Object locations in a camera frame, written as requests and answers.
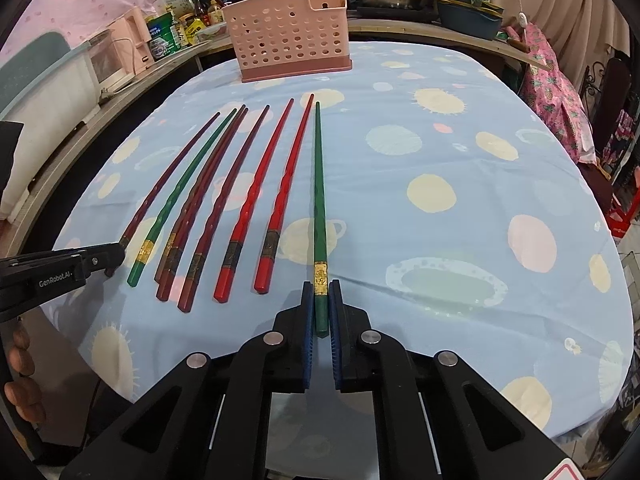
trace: polka dot tablecloth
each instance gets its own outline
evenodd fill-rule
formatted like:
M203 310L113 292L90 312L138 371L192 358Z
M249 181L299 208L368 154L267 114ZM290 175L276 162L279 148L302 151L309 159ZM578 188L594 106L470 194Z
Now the polka dot tablecloth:
M618 254L580 172L493 74L433 46L353 43L353 70L252 84L232 60L171 95L98 172L57 248L119 240L160 174L217 110L246 103L191 231L167 303L153 276L182 200L136 288L126 283L142 240L191 160L149 209L123 266L46 304L84 359L135 400L193 351L219 356L270 329L312 274L313 128L292 184L271 291L252 290L284 164L310 92L322 105L331 278L375 329L407 349L457 352L548 436L610 407L632 353L632 316ZM230 301L212 300L230 233L288 99L296 103L271 162ZM207 258L193 311L180 286L212 202L246 134L271 105L242 165ZM201 146L206 135L198 142ZM311 389L273 400L268 467L320 478L377 474L369 394L334 390L329 339L316 344Z

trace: red and white sticker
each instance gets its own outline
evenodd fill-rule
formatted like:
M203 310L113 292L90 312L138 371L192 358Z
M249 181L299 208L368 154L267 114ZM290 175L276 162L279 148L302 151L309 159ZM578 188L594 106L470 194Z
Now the red and white sticker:
M584 480L584 477L571 459L567 458L545 480Z

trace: white storage bin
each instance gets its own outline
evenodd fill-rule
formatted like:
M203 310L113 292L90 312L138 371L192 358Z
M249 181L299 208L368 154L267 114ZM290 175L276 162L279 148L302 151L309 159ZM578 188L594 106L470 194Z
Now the white storage bin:
M2 194L0 220L14 220L38 170L81 121L100 110L100 86L88 49L85 42L64 55L0 112L1 121L24 124Z

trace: basket base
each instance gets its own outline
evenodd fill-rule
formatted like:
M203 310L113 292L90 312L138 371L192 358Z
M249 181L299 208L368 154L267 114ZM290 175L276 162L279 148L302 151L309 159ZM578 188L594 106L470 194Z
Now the basket base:
M245 68L241 70L242 82L251 83L264 79L275 79L291 75L321 74L323 72L341 72L351 70L353 64L349 56L327 57L324 59L308 59L271 66Z

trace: beige curtain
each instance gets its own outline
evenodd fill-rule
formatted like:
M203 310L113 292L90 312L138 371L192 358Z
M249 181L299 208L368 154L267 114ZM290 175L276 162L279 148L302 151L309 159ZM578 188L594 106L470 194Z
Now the beige curtain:
M520 12L518 0L491 0L505 8L505 24ZM629 28L611 0L522 0L530 22L545 34L556 51L560 70L574 83L582 83L587 65L606 64L612 47L629 54Z

